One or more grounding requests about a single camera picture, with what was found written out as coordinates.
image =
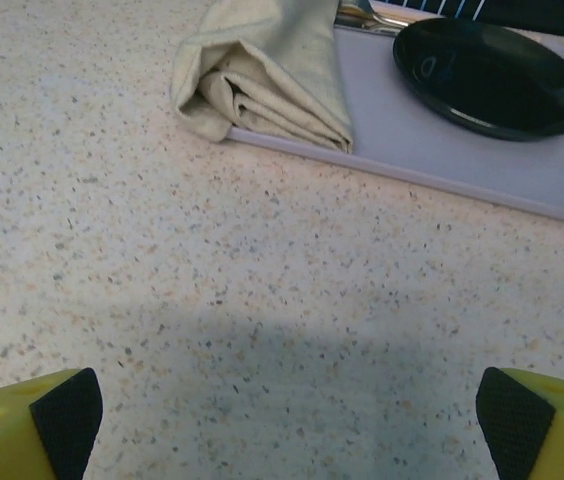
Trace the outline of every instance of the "black plate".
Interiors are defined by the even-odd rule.
[[[564,59],[518,33],[422,20],[398,34],[393,58],[426,105],[466,128],[506,140],[564,134]]]

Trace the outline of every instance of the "cloth napkin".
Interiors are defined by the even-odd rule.
[[[179,45],[170,97],[188,130],[231,125],[351,152],[333,39],[338,0],[219,0]]]

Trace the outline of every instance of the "speckled countertop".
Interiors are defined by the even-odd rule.
[[[183,132],[208,4],[0,1],[0,386],[96,370],[87,479],[494,479],[474,395],[564,377],[564,223]]]

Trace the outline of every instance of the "beige napkin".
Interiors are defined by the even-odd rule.
[[[338,0],[219,0],[178,47],[176,116],[214,142],[236,125],[351,152],[337,8]]]

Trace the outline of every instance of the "granite countertop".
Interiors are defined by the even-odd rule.
[[[564,377],[564,223],[182,131],[210,0],[0,2],[0,386],[93,367],[87,479],[494,479]]]

